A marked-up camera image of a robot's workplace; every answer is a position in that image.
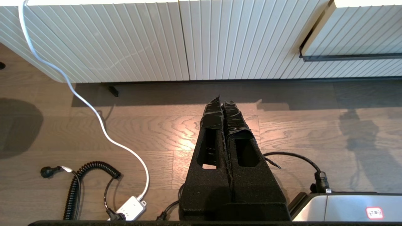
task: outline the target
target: cable connector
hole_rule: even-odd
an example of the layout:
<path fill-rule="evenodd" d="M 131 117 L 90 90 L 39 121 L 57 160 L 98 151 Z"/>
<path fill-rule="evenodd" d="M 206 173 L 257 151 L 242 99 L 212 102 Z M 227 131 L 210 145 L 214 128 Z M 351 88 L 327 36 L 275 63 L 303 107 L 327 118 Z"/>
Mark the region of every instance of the cable connector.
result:
<path fill-rule="evenodd" d="M 312 184 L 310 187 L 312 193 L 332 193 L 325 172 L 315 172 L 314 177 L 316 179 L 316 183 Z"/>
<path fill-rule="evenodd" d="M 106 212 L 109 215 L 111 221 L 125 220 L 125 215 L 123 213 L 116 213 L 111 208 L 109 208 Z"/>
<path fill-rule="evenodd" d="M 138 197 L 137 197 L 137 200 L 139 201 L 139 202 L 141 202 L 141 200 L 144 198 L 144 196 L 143 195 L 139 195 Z"/>
<path fill-rule="evenodd" d="M 138 201 L 136 197 L 131 196 L 116 213 L 123 214 L 126 221 L 135 220 L 145 211 L 146 205 L 147 203 L 144 200 Z"/>
<path fill-rule="evenodd" d="M 156 220 L 166 220 L 168 216 L 168 213 L 166 211 L 163 211 L 157 218 Z"/>

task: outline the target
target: white connector box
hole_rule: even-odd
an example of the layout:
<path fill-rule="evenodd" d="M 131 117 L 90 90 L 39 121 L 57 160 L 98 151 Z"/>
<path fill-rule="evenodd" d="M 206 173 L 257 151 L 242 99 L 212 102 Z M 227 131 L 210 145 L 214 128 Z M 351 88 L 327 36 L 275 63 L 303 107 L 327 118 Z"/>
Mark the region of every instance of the white connector box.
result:
<path fill-rule="evenodd" d="M 126 220 L 135 220 L 145 211 L 146 205 L 147 203 L 144 200 L 138 201 L 136 197 L 131 196 L 116 212 L 123 213 Z"/>

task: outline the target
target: wooden floor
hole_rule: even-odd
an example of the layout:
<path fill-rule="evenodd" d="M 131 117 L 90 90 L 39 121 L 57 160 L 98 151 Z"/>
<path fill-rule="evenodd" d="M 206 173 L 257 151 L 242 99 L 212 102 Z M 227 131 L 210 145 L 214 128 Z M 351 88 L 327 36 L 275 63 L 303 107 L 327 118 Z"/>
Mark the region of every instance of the wooden floor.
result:
<path fill-rule="evenodd" d="M 44 166 L 78 170 L 105 161 L 124 174 L 109 192 L 119 208 L 139 195 L 145 172 L 127 151 L 104 137 L 94 114 L 52 81 L 0 45 L 0 224 L 62 219 L 72 175 L 43 179 Z M 147 211 L 154 220 L 177 199 L 185 181 L 205 104 L 221 94 L 233 100 L 262 152 L 302 154 L 327 172 L 335 191 L 402 193 L 402 82 L 199 82 L 117 86 L 113 97 L 97 84 L 79 84 L 106 119 L 109 135 L 136 151 L 150 170 Z M 288 200 L 309 191 L 314 169 L 302 160 L 273 156 L 271 168 Z M 110 177 L 84 179 L 80 219 L 105 220 L 103 192 Z M 171 220 L 178 220 L 177 209 Z"/>

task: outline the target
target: white cable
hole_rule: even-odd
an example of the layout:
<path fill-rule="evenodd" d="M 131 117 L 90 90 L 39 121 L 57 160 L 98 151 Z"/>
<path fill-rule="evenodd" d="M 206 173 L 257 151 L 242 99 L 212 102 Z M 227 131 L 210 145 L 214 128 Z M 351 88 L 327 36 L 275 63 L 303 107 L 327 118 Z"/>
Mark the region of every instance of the white cable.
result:
<path fill-rule="evenodd" d="M 146 181 L 146 184 L 145 184 L 145 189 L 144 189 L 144 191 L 142 192 L 141 195 L 139 195 L 139 196 L 137 197 L 137 199 L 138 199 L 139 201 L 141 201 L 141 200 L 144 198 L 145 194 L 147 193 L 147 190 L 148 190 L 148 187 L 149 187 L 149 184 L 150 184 L 150 175 L 149 175 L 147 166 L 145 165 L 144 161 L 140 158 L 140 156 L 138 156 L 137 153 L 135 153 L 134 151 L 132 151 L 130 148 L 128 148 L 128 147 L 126 147 L 126 146 L 124 146 L 124 145 L 122 145 L 122 144 L 117 143 L 116 141 L 112 140 L 112 139 L 109 137 L 109 135 L 107 134 L 107 132 L 106 132 L 106 130 L 105 130 L 105 126 L 104 126 L 104 124 L 103 124 L 102 118 L 101 118 L 101 116 L 99 115 L 99 113 L 95 110 L 95 108 L 94 108 L 90 103 L 88 103 L 88 101 L 86 101 L 82 96 L 80 96 L 80 95 L 74 90 L 74 88 L 73 88 L 73 86 L 71 85 L 71 82 L 70 82 L 69 78 L 67 77 L 67 75 L 66 75 L 60 68 L 58 68 L 57 66 L 55 66 L 54 64 L 52 64 L 52 63 L 50 63 L 50 62 L 47 62 L 47 61 L 43 60 L 42 58 L 40 58 L 39 55 L 36 53 L 35 49 L 33 48 L 33 45 L 32 45 L 32 42 L 31 42 L 31 38 L 30 38 L 29 35 L 28 35 L 27 27 L 26 27 L 26 25 L 25 25 L 24 6 L 26 6 L 27 3 L 28 3 L 28 0 L 24 0 L 24 1 L 22 2 L 22 4 L 18 7 L 18 15 L 19 15 L 19 18 L 20 18 L 21 28 L 22 28 L 22 30 L 23 30 L 25 39 L 26 39 L 26 41 L 27 41 L 27 43 L 28 43 L 29 49 L 31 50 L 32 54 L 36 57 L 36 59 L 38 59 L 40 62 L 42 62 L 42 63 L 48 65 L 49 67 L 55 69 L 56 71 L 58 71 L 60 74 L 63 75 L 63 77 L 64 77 L 65 80 L 67 81 L 68 87 L 70 88 L 71 92 L 72 92 L 76 97 L 78 97 L 80 100 L 82 100 L 89 108 L 91 108 L 91 110 L 92 110 L 92 111 L 95 113 L 95 115 L 98 117 L 100 126 L 101 126 L 101 128 L 102 128 L 102 131 L 103 131 L 105 137 L 106 137 L 110 142 L 112 142 L 113 144 L 115 144 L 115 145 L 117 145 L 117 146 L 119 146 L 119 147 L 121 147 L 121 148 L 126 149 L 127 151 L 129 151 L 131 154 L 133 154 L 135 157 L 137 157 L 138 160 L 141 162 L 141 164 L 144 166 L 145 173 L 146 173 L 146 176 L 147 176 L 147 181 Z"/>

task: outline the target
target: black coiled cable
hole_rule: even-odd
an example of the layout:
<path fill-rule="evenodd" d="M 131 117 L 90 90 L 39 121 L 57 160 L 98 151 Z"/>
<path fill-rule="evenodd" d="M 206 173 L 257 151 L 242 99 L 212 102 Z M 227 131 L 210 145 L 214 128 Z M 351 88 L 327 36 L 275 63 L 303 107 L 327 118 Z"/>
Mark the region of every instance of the black coiled cable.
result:
<path fill-rule="evenodd" d="M 91 170 L 94 169 L 100 169 L 105 172 L 107 172 L 109 175 L 111 175 L 114 179 L 118 179 L 121 176 L 121 173 L 117 171 L 113 166 L 101 162 L 101 161 L 94 161 L 94 162 L 88 162 L 87 164 L 83 165 L 78 171 L 77 171 L 77 177 L 74 177 L 71 185 L 70 185 L 70 190 L 68 191 L 68 196 L 67 196 L 67 202 L 66 202 L 66 208 L 64 210 L 64 217 L 63 220 L 74 220 L 77 218 L 78 215 L 78 209 L 76 209 L 76 206 L 79 206 L 80 204 L 77 203 L 77 197 L 80 195 L 78 193 L 79 191 L 79 183 L 78 179 L 80 182 L 84 178 L 84 176 Z"/>

